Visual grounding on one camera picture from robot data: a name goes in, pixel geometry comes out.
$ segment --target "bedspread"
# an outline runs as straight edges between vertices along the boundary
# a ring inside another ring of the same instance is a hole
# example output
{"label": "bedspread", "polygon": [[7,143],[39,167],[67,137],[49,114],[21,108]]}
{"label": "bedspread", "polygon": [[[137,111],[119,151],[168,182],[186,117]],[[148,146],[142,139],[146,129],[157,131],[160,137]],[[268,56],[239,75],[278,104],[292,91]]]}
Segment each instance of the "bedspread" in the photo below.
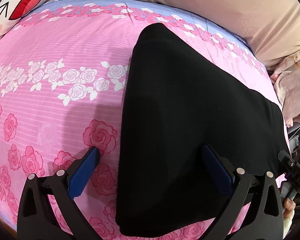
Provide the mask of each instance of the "bedspread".
{"label": "bedspread", "polygon": [[[142,29],[156,22],[280,106],[246,42],[193,13],[133,0],[45,3],[0,41],[0,218],[12,228],[30,173],[67,169],[96,146],[100,164],[75,202],[104,240],[137,239],[121,235],[115,223],[122,105],[133,47]],[[55,199],[49,199],[62,229],[70,232]],[[195,239],[211,222],[163,238]]]}

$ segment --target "black cloth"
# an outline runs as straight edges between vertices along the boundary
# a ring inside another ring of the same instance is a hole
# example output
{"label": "black cloth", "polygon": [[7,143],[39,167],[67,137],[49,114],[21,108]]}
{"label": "black cloth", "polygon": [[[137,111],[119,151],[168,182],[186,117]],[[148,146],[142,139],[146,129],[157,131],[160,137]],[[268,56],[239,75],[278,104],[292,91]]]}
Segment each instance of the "black cloth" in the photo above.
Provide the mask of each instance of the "black cloth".
{"label": "black cloth", "polygon": [[218,215],[226,202],[200,160],[209,144],[250,174],[279,171],[289,152],[279,107],[163,24],[133,49],[122,114],[116,222],[156,237]]}

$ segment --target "pink blanket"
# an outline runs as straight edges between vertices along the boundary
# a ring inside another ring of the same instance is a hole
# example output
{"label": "pink blanket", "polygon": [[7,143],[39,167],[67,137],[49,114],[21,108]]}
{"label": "pink blanket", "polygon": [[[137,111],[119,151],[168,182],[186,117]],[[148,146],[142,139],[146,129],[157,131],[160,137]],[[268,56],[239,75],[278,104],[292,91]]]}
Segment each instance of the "pink blanket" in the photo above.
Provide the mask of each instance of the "pink blanket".
{"label": "pink blanket", "polygon": [[[0,41],[0,218],[12,228],[26,177],[67,169],[94,145],[101,161],[75,202],[104,240],[138,239],[121,235],[115,223],[116,180],[129,60],[138,35],[153,22],[280,107],[264,66],[237,37],[204,18],[131,0],[46,3]],[[197,239],[211,222],[159,238]]]}

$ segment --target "blue gripper pad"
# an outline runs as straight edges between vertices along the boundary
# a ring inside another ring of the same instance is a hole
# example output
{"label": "blue gripper pad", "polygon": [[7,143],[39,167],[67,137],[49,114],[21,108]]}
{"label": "blue gripper pad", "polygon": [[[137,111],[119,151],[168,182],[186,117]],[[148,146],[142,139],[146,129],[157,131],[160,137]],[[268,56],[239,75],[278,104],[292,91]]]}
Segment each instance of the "blue gripper pad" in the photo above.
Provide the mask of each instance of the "blue gripper pad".
{"label": "blue gripper pad", "polygon": [[68,195],[73,200],[83,192],[92,173],[97,167],[100,160],[99,149],[94,147],[91,152],[82,161],[76,172],[68,182]]}
{"label": "blue gripper pad", "polygon": [[201,157],[219,192],[228,197],[232,196],[234,191],[233,179],[219,158],[207,145],[202,147]]}

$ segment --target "silver screw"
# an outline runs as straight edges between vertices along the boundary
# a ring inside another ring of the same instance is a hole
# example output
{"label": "silver screw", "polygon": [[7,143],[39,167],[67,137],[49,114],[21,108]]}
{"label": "silver screw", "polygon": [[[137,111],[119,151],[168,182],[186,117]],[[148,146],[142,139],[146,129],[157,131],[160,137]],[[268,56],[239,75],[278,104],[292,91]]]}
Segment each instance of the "silver screw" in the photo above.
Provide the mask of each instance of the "silver screw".
{"label": "silver screw", "polygon": [[273,173],[272,173],[271,171],[268,171],[268,172],[267,172],[267,176],[268,176],[269,178],[273,178]]}
{"label": "silver screw", "polygon": [[62,175],[64,175],[65,174],[65,170],[58,170],[57,171],[57,175],[58,176],[62,176]]}
{"label": "silver screw", "polygon": [[240,174],[240,175],[243,175],[245,174],[245,170],[243,168],[237,168],[237,173]]}
{"label": "silver screw", "polygon": [[28,179],[34,179],[35,175],[33,173],[29,174]]}

